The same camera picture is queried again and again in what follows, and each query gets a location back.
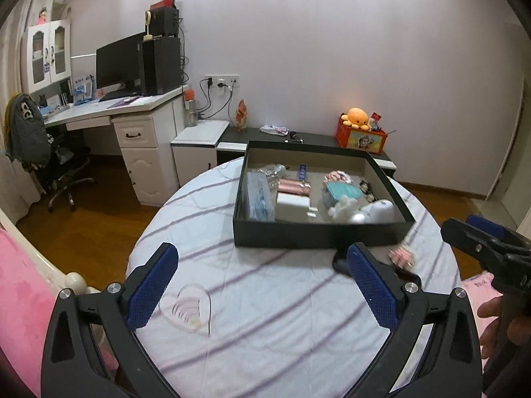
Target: orange octopus plush toy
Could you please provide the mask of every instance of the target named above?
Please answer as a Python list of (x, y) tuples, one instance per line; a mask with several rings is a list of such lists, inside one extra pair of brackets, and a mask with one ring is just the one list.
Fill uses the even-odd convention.
[(368, 116), (359, 107), (353, 107), (348, 114), (341, 115), (343, 125), (352, 128), (368, 130)]

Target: wall socket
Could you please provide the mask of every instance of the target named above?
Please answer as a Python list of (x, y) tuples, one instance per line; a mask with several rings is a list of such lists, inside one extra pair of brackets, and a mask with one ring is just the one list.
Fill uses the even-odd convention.
[(212, 78), (213, 87), (218, 86), (219, 80), (224, 79), (225, 85), (232, 86), (234, 81), (234, 88), (240, 88), (239, 75), (205, 75), (205, 79)]

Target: white plush toy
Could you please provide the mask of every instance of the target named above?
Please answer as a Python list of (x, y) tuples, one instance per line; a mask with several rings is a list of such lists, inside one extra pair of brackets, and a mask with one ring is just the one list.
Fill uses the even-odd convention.
[(369, 203), (352, 215), (348, 223), (351, 224), (385, 224), (395, 221), (395, 207), (389, 200), (377, 200)]
[(395, 221), (395, 207), (389, 200), (377, 200), (359, 209), (356, 199), (342, 196), (328, 215), (338, 223), (384, 224)]
[(359, 202), (357, 199), (341, 196), (335, 206), (328, 210), (328, 215), (332, 220), (339, 223), (348, 223), (349, 219), (359, 211)]

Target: red box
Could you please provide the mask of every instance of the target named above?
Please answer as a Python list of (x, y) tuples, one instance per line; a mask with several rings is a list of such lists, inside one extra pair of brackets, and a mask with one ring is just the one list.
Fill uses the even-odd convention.
[(341, 117), (339, 117), (336, 139), (343, 148), (381, 154), (383, 152), (383, 145), (386, 143), (387, 133), (382, 129), (380, 131), (367, 131), (347, 127), (343, 124)]

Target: cartoon picture on box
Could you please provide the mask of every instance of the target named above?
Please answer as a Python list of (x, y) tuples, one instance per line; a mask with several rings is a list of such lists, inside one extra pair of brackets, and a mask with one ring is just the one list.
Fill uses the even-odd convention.
[(349, 148), (357, 148), (363, 151), (378, 151), (380, 149), (381, 136), (362, 135), (356, 137), (353, 134), (351, 134), (348, 140)]

